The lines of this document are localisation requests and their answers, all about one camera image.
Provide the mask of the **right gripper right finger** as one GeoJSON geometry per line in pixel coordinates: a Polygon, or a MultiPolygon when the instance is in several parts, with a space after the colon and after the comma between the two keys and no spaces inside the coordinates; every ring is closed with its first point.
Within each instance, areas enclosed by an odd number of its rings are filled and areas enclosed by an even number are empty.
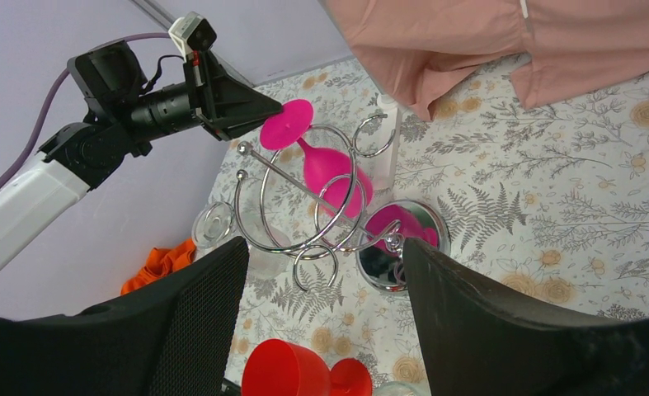
{"type": "Polygon", "coordinates": [[[433,395],[649,395],[649,318],[543,302],[419,238],[402,263],[433,395]]]}

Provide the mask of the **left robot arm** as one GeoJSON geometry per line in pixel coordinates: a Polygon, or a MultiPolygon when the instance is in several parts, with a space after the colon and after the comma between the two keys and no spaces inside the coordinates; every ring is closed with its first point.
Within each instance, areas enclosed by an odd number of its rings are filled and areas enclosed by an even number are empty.
{"type": "Polygon", "coordinates": [[[127,40],[71,58],[87,114],[64,126],[0,187],[0,270],[65,210],[99,187],[125,157],[201,127],[229,141],[260,127],[282,105],[228,75],[204,42],[183,59],[185,80],[160,90],[145,77],[127,40]]]}

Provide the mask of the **red plastic wine glass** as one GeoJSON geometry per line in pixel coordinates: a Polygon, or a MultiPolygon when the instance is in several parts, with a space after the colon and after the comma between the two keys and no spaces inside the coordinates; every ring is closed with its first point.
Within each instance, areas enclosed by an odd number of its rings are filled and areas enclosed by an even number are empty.
{"type": "Polygon", "coordinates": [[[371,396],[373,383],[365,365],[345,358],[333,367],[306,347],[279,339],[259,344],[244,367],[243,396],[371,396]]]}

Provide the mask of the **clear ribbed wine glass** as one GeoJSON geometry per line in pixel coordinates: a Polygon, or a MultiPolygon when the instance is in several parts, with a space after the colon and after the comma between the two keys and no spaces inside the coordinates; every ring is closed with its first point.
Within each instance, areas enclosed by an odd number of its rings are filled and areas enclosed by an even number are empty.
{"type": "Polygon", "coordinates": [[[428,384],[390,381],[373,391],[373,396],[431,396],[428,384]]]}

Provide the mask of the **magenta plastic wine glass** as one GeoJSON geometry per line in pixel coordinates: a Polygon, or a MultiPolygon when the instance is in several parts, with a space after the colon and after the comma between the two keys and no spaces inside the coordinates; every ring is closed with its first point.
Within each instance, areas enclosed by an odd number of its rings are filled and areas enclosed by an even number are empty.
{"type": "Polygon", "coordinates": [[[339,209],[350,185],[351,160],[343,152],[313,147],[303,139],[313,118],[314,109],[310,101],[288,101],[281,113],[266,119],[261,128],[260,143],[264,149],[273,151],[298,144],[304,152],[305,186],[314,193],[322,193],[327,203],[339,209]]]}

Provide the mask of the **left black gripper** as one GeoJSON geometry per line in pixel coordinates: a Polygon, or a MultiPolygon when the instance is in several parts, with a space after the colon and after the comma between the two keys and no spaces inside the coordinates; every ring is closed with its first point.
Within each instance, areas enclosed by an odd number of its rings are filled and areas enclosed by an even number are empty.
{"type": "Polygon", "coordinates": [[[229,141],[263,126],[283,112],[283,105],[228,74],[209,50],[194,51],[182,65],[185,81],[153,90],[162,75],[147,79],[139,61],[133,71],[133,136],[164,137],[202,126],[216,139],[229,141]]]}

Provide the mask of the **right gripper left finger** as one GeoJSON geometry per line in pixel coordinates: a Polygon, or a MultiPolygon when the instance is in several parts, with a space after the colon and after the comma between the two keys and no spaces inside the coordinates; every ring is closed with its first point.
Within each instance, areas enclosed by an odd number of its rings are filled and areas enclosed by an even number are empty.
{"type": "Polygon", "coordinates": [[[232,238],[127,295],[0,318],[0,395],[219,395],[249,251],[232,238]]]}

